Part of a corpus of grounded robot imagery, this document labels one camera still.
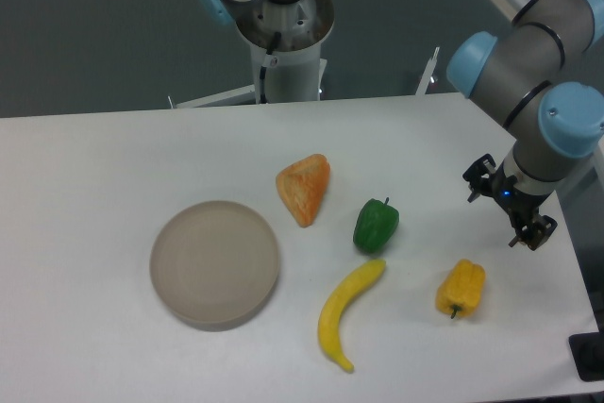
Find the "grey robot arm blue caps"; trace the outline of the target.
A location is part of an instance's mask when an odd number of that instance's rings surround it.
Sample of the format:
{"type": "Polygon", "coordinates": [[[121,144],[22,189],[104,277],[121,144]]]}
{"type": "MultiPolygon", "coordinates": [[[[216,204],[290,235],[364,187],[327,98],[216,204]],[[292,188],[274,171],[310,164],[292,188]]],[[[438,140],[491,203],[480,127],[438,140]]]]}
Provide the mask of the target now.
{"type": "MultiPolygon", "coordinates": [[[[316,100],[320,47],[334,23],[330,0],[200,0],[214,20],[233,24],[248,44],[258,103],[316,100]]],[[[464,173],[473,197],[503,209],[514,241],[543,245],[556,222],[542,203],[597,148],[602,94],[552,77],[603,36],[603,0],[491,0],[513,25],[499,39],[480,32],[448,63],[453,87],[515,140],[501,162],[490,156],[464,173]]]]}

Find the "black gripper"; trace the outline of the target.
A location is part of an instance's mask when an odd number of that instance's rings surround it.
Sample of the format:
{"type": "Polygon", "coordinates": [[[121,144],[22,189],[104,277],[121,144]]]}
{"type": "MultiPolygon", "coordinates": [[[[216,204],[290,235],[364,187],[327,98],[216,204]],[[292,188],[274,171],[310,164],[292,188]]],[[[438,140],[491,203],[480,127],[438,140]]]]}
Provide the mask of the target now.
{"type": "Polygon", "coordinates": [[[535,251],[548,241],[557,228],[557,222],[539,213],[543,197],[522,192],[516,186],[517,175],[507,171],[506,164],[504,160],[496,169],[490,154],[474,161],[462,174],[470,191],[467,201],[472,203],[480,196],[493,198],[509,216],[514,230],[509,247],[521,243],[535,251]]]}

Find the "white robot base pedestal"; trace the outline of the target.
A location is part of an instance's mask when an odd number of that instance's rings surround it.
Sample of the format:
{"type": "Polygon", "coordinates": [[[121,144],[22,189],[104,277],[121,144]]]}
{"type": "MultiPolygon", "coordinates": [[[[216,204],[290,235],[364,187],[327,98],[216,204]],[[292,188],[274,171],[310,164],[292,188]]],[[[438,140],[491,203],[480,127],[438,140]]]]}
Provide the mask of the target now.
{"type": "Polygon", "coordinates": [[[331,0],[264,2],[237,22],[250,50],[256,102],[316,101],[321,51],[334,26],[331,0]]]}

